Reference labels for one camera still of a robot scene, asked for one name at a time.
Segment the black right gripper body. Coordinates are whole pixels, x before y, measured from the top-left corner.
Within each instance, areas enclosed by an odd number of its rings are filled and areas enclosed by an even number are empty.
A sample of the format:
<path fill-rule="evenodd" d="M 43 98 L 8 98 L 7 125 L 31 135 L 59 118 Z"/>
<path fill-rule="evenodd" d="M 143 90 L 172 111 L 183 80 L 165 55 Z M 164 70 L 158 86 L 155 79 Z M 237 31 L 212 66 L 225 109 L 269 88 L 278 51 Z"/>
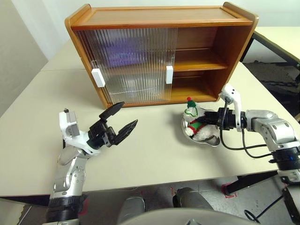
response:
<path fill-rule="evenodd" d="M 217 125 L 221 127 L 221 122 L 223 119 L 225 109 L 223 107 L 218 109 L 218 120 Z M 236 119 L 235 114 L 233 114 L 233 110 L 230 110 L 229 108 L 226 109 L 224 121 L 223 121 L 223 130 L 230 130 L 236 128 Z"/>

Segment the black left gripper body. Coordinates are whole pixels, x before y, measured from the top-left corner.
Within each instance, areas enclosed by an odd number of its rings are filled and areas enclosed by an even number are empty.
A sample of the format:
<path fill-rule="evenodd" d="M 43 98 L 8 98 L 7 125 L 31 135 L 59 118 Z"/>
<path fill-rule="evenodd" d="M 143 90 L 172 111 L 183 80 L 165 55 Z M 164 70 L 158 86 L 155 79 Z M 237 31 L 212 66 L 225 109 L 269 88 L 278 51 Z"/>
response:
<path fill-rule="evenodd" d="M 90 127 L 88 137 L 87 144 L 94 150 L 99 150 L 103 145 L 107 147 L 117 145 L 114 129 L 102 118 Z"/>

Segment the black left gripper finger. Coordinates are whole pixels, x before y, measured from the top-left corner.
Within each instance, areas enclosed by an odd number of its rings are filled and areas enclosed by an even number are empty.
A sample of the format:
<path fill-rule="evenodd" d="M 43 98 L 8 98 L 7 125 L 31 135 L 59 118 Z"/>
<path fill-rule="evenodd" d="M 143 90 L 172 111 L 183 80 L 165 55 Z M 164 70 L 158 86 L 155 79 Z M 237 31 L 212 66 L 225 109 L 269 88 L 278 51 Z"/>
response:
<path fill-rule="evenodd" d="M 107 108 L 104 112 L 102 112 L 99 115 L 99 118 L 103 121 L 104 120 L 107 121 L 107 119 L 110 116 L 113 116 L 114 114 L 116 114 L 123 107 L 124 104 L 125 104 L 125 102 L 118 102 L 118 103 L 113 104 L 112 106 Z"/>
<path fill-rule="evenodd" d="M 113 138 L 113 145 L 120 144 L 124 139 L 126 139 L 130 133 L 133 131 L 133 129 L 136 127 L 138 123 L 138 120 L 134 120 L 130 123 L 128 123 L 126 126 L 124 126 L 118 134 Z"/>

